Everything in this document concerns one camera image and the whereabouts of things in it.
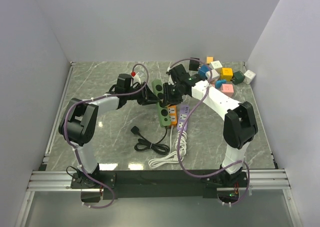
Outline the white plug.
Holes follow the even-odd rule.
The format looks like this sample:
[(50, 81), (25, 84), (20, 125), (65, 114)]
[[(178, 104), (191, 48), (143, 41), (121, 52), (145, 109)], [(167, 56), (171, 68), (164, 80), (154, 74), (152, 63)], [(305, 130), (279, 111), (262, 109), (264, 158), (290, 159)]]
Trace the white plug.
[(207, 80), (210, 82), (218, 80), (220, 78), (220, 74), (215, 69), (211, 69), (211, 70), (207, 71), (205, 73), (205, 76), (206, 76)]

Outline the yellow plug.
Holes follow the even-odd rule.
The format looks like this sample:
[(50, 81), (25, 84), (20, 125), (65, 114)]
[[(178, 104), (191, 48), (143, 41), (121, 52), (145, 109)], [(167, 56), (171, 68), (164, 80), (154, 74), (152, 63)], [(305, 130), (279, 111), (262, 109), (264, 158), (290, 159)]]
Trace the yellow plug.
[(207, 64), (210, 64), (211, 62), (213, 62), (214, 61), (214, 57), (213, 56), (207, 56), (206, 57), (206, 63)]

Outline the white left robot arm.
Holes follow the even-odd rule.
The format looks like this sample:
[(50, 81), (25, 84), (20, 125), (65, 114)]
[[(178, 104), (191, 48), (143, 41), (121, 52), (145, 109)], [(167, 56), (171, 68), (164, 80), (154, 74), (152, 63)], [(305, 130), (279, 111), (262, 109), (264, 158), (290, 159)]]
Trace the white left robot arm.
[(94, 136), (99, 115), (122, 108), (127, 101), (137, 101), (141, 106), (160, 102), (146, 82), (133, 83), (133, 77), (121, 73), (116, 84), (100, 97), (82, 100), (72, 98), (58, 127), (58, 132), (71, 144), (78, 161), (77, 169), (83, 173), (82, 182), (88, 188), (100, 182), (99, 163), (89, 142)]

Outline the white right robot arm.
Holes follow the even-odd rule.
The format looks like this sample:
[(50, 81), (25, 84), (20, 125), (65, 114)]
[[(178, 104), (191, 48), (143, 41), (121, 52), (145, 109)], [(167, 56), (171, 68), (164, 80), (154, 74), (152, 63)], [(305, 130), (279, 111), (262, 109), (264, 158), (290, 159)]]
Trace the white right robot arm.
[(214, 86), (214, 70), (209, 68), (201, 76), (190, 75), (185, 67), (175, 63), (167, 69), (169, 81), (163, 85), (162, 106), (180, 104), (183, 96), (190, 96), (204, 103), (223, 120), (223, 138), (227, 144), (220, 169), (212, 175), (219, 175), (222, 185), (230, 187), (240, 175), (247, 147), (258, 132), (258, 125), (252, 104), (234, 100)]

